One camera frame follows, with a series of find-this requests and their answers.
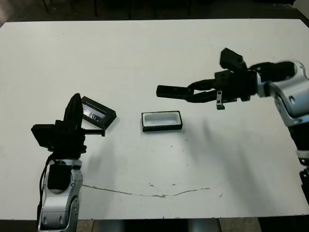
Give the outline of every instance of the white table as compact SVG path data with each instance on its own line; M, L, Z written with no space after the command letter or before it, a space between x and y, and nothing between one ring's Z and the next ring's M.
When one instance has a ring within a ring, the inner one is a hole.
M221 71L228 47L248 65L299 60L299 20L6 23L0 29L0 219L35 219L50 154L30 129L63 119L70 97L117 112L105 138L87 136L79 219L308 214L295 145L273 99L192 104L157 98ZM181 131L142 133L141 112L180 110ZM87 129L95 128L83 122Z

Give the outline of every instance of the black cable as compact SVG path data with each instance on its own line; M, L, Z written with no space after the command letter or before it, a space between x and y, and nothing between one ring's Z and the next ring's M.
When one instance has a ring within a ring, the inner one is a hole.
M37 227L39 225L39 220L40 220L40 214L41 214L41 209L42 209L42 199L43 199L43 191L44 191L44 186L43 186L43 180L45 179L45 176L46 176L46 171L47 171L47 166L49 164L49 162L52 160L53 154L51 154L47 160L46 160L46 163L45 163L45 166L44 166L44 169L43 169L43 172L41 174L41 177L40 177L40 202L38 204L38 208L37 208Z

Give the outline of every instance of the metal bracket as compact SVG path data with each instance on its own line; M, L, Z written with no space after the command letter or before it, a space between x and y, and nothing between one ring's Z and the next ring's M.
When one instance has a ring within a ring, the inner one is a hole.
M222 91L218 90L217 91L217 110L224 110L225 106L223 105L222 102Z

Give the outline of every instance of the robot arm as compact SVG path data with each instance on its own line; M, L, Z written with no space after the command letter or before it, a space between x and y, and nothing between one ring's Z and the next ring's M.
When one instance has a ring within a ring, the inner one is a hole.
M227 69L215 73L215 78L190 84L188 87L158 86L157 96L203 103L216 101L218 110L224 103L250 96L272 96L297 147L297 155L306 169L300 173L302 188L309 203L309 79L299 62L261 63L247 68L242 56L224 49L220 65Z
M104 130L81 128L82 119L82 100L77 93L71 98L63 121L57 120L54 125L34 125L31 129L39 145L53 152L46 161L40 179L37 212L39 232L76 231L79 191L83 183L82 162L79 158L86 152L85 135L105 135ZM45 175L48 165L49 173Z

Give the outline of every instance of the floor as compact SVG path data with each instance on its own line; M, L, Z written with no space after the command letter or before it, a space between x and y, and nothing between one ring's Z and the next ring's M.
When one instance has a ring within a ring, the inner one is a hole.
M254 3L253 0L97 0L95 16L93 0L0 0L0 27L5 22L68 20L157 20L196 18L301 18L309 22L289 4ZM222 218L223 232L260 232L257 218ZM78 232L91 231L92 221L79 221ZM35 231L34 221L1 221L4 231Z

